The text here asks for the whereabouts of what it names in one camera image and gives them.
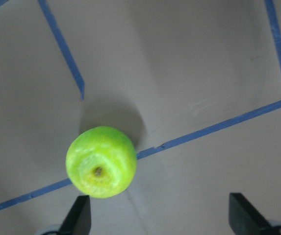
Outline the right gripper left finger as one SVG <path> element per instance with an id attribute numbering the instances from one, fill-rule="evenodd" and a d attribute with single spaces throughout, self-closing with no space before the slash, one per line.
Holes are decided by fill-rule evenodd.
<path id="1" fill-rule="evenodd" d="M 61 224 L 58 235 L 89 235 L 91 205 L 89 195 L 78 196 Z"/>

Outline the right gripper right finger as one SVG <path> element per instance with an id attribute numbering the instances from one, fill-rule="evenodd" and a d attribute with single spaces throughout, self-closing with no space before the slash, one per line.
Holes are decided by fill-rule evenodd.
<path id="1" fill-rule="evenodd" d="M 235 235 L 274 235 L 275 230 L 242 193 L 229 194 L 229 225 Z"/>

